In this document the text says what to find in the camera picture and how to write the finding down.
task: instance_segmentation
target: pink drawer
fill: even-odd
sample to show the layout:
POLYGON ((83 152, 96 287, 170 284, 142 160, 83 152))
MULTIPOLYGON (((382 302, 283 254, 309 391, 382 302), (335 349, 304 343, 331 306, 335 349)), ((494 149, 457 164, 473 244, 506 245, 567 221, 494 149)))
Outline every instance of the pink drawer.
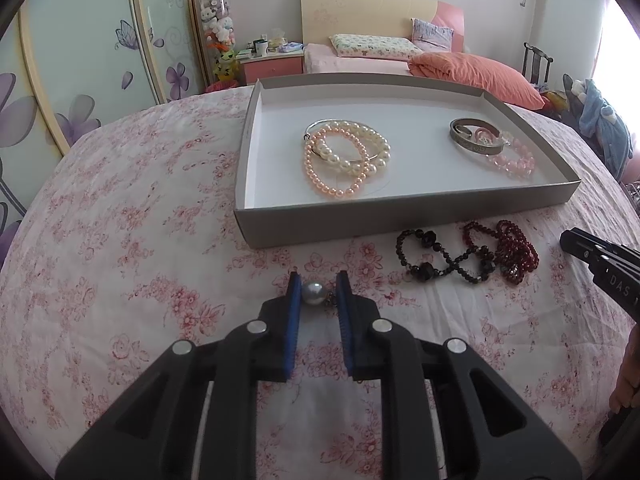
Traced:
POLYGON ((244 69, 244 79, 246 83, 252 84, 258 81, 258 79, 264 79, 266 77, 302 74, 302 57, 252 61, 251 63, 244 63, 242 68, 244 69))

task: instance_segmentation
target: floral bedsheet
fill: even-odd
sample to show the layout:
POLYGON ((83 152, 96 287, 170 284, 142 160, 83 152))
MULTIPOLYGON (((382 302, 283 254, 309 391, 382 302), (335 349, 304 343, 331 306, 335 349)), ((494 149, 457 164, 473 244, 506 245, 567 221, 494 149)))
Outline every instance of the floral bedsheet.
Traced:
MULTIPOLYGON (((518 287, 497 273, 481 286, 415 283, 395 234, 247 248, 233 207, 250 91, 171 102, 82 137, 31 205, 0 272, 0 402, 36 459, 53 473, 174 340, 222 338, 282 294, 292 270, 330 282, 345 269, 416 336, 469 341, 590 470, 631 323, 558 239, 579 226, 638 246, 640 224, 587 145, 517 108, 582 178, 567 204, 509 216, 540 267, 518 287)), ((452 253, 460 228, 437 228, 452 253)), ((304 309, 293 378, 259 385, 257 425, 260 479, 380 476, 379 384, 348 379, 330 309, 304 309)))

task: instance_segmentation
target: window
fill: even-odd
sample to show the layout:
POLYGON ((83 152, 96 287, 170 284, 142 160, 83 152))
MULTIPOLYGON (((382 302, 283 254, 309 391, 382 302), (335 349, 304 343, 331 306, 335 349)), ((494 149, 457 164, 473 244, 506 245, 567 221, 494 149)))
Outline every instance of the window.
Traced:
POLYGON ((615 0, 602 21, 602 40, 593 80, 625 121, 640 151, 640 38, 615 0))

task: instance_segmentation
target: metal bangle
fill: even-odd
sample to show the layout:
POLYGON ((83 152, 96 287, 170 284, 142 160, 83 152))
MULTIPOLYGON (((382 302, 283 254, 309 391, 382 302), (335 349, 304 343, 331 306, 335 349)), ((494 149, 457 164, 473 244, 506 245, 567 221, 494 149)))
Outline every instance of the metal bangle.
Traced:
MULTIPOLYGON (((313 130, 316 126, 318 126, 318 124, 330 123, 332 121, 335 121, 337 123, 345 122, 345 123, 359 124, 360 126, 366 126, 370 130, 373 130, 373 128, 371 126, 369 126, 368 124, 360 123, 358 121, 346 121, 344 119, 322 119, 320 121, 316 121, 315 123, 311 123, 309 126, 307 126, 306 130, 305 130, 305 134, 302 136, 302 138, 305 139, 305 140, 309 140, 311 138, 311 135, 312 135, 311 130, 313 130)), ((320 156, 320 153, 316 152, 315 148, 312 148, 311 151, 313 152, 313 154, 315 156, 320 156)), ((379 153, 376 153, 375 155, 370 156, 367 159, 367 162, 371 162, 372 160, 375 160, 376 158, 378 158, 378 155, 379 155, 379 153)), ((361 164, 363 161, 362 160, 350 160, 349 162, 351 164, 361 164)))
POLYGON ((504 149, 504 139, 500 136, 500 130, 480 119, 456 119, 451 121, 449 135, 460 146, 473 153, 480 155, 498 155, 504 149), (483 144, 472 140, 473 134, 467 126, 478 126, 489 131, 495 136, 497 144, 483 144))

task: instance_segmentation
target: cardboard tray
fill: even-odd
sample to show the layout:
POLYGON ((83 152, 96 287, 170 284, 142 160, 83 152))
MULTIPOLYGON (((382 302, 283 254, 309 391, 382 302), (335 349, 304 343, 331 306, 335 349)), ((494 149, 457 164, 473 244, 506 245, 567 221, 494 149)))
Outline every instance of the cardboard tray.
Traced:
MULTIPOLYGON (((325 183, 349 186, 350 177, 323 166, 316 171, 325 183)), ((256 83, 242 133, 235 214, 249 246, 266 248, 556 205, 579 184, 530 124, 482 89, 402 75, 305 74, 256 83), (510 177, 460 148, 449 137, 449 123, 460 117, 488 121, 526 143, 536 159, 531 177, 510 177), (353 198, 318 193, 303 171, 303 133, 322 119, 368 124, 391 145, 388 166, 353 198)))

